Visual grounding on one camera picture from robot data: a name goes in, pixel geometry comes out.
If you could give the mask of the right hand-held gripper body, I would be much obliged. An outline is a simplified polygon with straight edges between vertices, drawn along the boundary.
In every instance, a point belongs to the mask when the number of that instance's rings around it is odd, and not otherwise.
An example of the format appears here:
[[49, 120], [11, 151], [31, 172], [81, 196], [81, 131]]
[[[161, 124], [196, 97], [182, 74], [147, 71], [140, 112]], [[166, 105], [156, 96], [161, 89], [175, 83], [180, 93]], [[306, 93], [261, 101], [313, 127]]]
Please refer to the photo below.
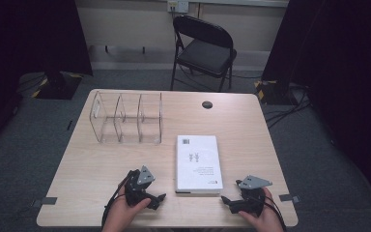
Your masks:
[[245, 201], [244, 205], [249, 207], [249, 213], [260, 216], [264, 208], [266, 196], [263, 187], [271, 186], [272, 182], [248, 175], [243, 180], [237, 180], [236, 183], [241, 190], [241, 197]]

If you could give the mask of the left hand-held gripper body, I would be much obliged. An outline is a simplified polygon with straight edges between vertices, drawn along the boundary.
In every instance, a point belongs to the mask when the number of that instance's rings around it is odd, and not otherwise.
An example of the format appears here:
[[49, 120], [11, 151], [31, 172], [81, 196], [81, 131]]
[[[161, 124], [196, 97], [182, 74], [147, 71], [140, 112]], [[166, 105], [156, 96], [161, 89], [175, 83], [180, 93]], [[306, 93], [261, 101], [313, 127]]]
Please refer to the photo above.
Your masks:
[[155, 180], [151, 171], [143, 165], [140, 169], [131, 170], [125, 183], [125, 196], [130, 206], [135, 206], [143, 199], [155, 197], [149, 194], [146, 189]]

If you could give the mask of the white book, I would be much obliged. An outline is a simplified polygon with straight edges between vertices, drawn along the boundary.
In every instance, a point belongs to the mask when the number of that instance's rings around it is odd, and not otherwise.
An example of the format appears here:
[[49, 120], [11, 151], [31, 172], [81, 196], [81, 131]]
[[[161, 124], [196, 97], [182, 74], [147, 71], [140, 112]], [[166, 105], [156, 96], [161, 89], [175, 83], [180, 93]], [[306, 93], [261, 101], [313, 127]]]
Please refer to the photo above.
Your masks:
[[222, 174], [214, 135], [179, 135], [176, 163], [177, 193], [220, 194], [222, 191]]

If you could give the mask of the clear acrylic file rack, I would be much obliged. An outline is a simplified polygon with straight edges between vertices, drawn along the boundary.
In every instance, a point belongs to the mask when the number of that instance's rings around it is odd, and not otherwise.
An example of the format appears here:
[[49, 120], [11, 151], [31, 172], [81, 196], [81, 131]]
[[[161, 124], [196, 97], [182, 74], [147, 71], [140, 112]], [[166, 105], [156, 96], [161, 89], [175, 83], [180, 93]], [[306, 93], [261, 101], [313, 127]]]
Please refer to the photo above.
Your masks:
[[160, 144], [162, 94], [96, 91], [89, 119], [99, 143]]

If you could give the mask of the person's right hand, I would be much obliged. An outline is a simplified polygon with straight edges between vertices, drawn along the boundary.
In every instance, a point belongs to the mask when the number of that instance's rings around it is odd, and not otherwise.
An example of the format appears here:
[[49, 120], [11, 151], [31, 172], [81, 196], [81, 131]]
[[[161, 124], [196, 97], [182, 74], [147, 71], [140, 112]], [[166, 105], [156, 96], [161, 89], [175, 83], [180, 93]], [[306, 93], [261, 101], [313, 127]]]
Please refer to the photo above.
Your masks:
[[271, 192], [263, 188], [266, 195], [265, 206], [260, 216], [240, 211], [239, 215], [257, 232], [284, 232], [284, 226], [281, 224], [279, 214], [273, 204]]

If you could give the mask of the person's left hand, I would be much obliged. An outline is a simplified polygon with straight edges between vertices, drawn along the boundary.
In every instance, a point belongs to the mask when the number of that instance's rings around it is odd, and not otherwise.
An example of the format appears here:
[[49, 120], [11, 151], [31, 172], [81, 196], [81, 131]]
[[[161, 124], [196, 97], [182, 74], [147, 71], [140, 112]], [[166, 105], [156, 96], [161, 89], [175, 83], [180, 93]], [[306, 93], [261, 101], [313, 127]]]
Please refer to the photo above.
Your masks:
[[123, 232], [130, 226], [134, 218], [151, 203], [150, 198], [145, 198], [134, 206], [127, 203], [125, 190], [121, 188], [118, 197], [109, 209], [106, 221], [101, 232]]

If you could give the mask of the grey tape strip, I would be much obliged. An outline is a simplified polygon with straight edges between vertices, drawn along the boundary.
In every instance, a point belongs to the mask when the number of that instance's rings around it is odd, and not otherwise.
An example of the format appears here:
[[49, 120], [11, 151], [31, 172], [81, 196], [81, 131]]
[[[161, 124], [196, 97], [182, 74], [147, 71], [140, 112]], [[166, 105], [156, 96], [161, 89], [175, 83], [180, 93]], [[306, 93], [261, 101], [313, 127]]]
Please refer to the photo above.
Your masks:
[[300, 198], [297, 195], [292, 195], [292, 194], [281, 194], [279, 196], [279, 199], [281, 202], [291, 201], [294, 204], [300, 202]]
[[38, 208], [41, 207], [42, 205], [55, 205], [56, 201], [57, 201], [56, 197], [43, 197], [42, 199], [34, 200], [32, 206]]

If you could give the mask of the yellow-black striped stand base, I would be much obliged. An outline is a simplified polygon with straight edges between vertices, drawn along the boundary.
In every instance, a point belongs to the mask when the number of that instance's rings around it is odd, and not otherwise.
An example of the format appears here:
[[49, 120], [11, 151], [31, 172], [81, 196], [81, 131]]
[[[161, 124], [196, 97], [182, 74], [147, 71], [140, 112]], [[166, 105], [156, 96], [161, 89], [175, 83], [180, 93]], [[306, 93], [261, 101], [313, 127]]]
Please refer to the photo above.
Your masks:
[[257, 97], [262, 104], [266, 105], [298, 105], [299, 101], [292, 93], [287, 83], [277, 80], [259, 80], [254, 83]]

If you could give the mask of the black stand base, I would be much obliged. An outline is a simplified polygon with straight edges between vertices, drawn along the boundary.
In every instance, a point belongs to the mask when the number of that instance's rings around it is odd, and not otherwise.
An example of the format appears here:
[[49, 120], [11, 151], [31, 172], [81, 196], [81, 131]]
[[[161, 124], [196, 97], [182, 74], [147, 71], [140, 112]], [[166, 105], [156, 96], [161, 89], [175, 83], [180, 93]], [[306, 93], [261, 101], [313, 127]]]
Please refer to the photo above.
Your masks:
[[46, 100], [71, 100], [81, 80], [80, 74], [45, 73], [43, 81], [32, 97]]

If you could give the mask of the dark curtain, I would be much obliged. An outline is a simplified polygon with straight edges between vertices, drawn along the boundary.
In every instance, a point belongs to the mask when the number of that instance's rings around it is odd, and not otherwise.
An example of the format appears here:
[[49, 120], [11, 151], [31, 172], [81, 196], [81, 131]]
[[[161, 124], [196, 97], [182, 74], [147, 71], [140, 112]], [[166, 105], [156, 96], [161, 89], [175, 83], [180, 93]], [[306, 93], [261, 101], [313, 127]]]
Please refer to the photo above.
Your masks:
[[263, 78], [278, 95], [306, 87], [371, 185], [371, 0], [289, 0]]
[[75, 0], [0, 0], [0, 130], [36, 72], [93, 73]]

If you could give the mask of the black folding chair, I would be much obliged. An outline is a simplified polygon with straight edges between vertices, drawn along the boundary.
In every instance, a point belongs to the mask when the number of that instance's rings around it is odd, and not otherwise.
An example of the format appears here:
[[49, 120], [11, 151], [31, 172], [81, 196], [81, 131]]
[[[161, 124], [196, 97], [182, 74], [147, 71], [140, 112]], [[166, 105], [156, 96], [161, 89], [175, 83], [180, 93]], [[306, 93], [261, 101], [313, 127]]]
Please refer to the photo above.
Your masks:
[[237, 50], [230, 34], [219, 25], [190, 15], [176, 16], [173, 27], [175, 56], [170, 89], [174, 88], [175, 81], [180, 81], [176, 77], [178, 65], [219, 78], [218, 92], [225, 80], [231, 88]]

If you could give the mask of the white wall socket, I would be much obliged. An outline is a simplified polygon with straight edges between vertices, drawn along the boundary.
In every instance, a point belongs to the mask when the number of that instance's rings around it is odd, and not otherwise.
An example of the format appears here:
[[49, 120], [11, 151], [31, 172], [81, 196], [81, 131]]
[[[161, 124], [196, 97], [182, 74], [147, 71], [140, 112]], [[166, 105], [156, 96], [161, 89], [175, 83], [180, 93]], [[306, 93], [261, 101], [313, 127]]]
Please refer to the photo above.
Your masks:
[[189, 10], [189, 3], [184, 0], [167, 0], [168, 13], [186, 14]]

